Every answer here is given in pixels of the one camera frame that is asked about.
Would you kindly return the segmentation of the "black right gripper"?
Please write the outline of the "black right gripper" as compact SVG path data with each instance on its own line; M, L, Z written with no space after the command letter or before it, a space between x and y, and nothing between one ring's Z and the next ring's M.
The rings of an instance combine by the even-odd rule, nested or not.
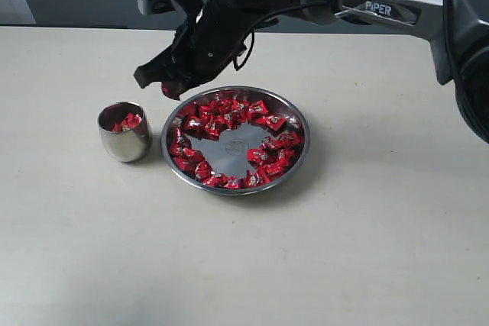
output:
M162 82L164 96L179 101L227 67L259 18L254 9L240 8L234 0L208 0L199 18L177 28L172 46L136 68L134 79L140 88Z

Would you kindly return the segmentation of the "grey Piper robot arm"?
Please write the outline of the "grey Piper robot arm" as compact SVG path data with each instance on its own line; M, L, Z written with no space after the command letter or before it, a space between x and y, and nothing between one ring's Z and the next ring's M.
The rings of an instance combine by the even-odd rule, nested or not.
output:
M227 66L241 69L254 32L280 15L321 25L343 19L426 40L439 84L454 83L465 123L488 138L488 0L138 0L138 8L184 18L170 46L134 71L140 87L158 82L168 98L212 81Z

